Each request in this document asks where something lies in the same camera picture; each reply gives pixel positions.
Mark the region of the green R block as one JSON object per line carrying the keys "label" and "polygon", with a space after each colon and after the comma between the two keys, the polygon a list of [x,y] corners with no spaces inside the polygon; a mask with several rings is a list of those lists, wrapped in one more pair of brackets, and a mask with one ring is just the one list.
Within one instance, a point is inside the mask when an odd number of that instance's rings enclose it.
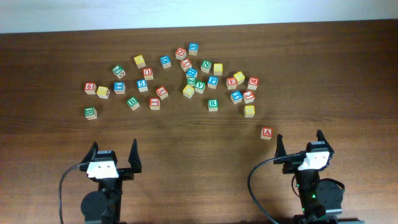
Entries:
{"label": "green R block", "polygon": [[210,99],[208,100],[208,111],[218,111],[218,100]]}

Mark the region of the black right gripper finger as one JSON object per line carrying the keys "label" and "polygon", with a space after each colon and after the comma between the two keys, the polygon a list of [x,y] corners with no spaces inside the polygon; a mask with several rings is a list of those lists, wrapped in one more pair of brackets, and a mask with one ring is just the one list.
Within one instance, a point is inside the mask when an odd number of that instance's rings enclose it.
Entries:
{"label": "black right gripper finger", "polygon": [[326,140],[326,138],[325,138],[323,132],[321,131],[321,129],[319,129],[317,131],[316,137],[317,137],[318,141],[323,141],[325,144],[328,144],[328,141]]}
{"label": "black right gripper finger", "polygon": [[274,156],[275,158],[281,158],[287,155],[282,138],[283,136],[281,134],[277,135],[277,145]]}

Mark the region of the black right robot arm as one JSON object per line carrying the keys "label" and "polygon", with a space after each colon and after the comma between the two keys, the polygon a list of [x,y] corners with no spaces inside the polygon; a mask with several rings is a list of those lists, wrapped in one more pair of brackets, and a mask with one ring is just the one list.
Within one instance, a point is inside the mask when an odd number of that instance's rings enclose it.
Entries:
{"label": "black right robot arm", "polygon": [[317,140],[309,142],[306,150],[290,155],[282,135],[277,136],[274,164],[282,164],[282,173],[294,176],[303,210],[294,216],[294,223],[338,223],[345,186],[334,179],[321,179],[319,174],[330,165],[334,153],[320,130]]}

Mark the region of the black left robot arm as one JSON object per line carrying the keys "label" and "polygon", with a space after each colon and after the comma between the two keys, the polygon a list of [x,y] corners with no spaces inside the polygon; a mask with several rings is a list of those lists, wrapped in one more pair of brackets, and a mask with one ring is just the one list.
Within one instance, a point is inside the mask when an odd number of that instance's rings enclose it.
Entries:
{"label": "black left robot arm", "polygon": [[81,212],[85,223],[120,223],[123,182],[133,180],[134,175],[142,172],[142,164],[137,150],[137,141],[133,140],[128,157],[127,168],[117,167],[114,151],[100,151],[94,142],[82,160],[80,170],[87,178],[98,184],[98,189],[88,193],[81,202]]}

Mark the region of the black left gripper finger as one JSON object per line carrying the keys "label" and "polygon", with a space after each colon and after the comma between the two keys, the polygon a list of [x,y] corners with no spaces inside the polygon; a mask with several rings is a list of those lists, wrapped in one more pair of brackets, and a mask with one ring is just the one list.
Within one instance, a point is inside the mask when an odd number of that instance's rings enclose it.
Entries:
{"label": "black left gripper finger", "polygon": [[81,163],[88,163],[88,162],[93,161],[95,159],[95,157],[96,157],[97,152],[98,152],[98,143],[94,142],[92,144],[90,150],[86,154],[86,156],[81,161]]}
{"label": "black left gripper finger", "polygon": [[137,139],[133,140],[128,162],[130,163],[132,169],[142,168],[141,160],[137,149]]}

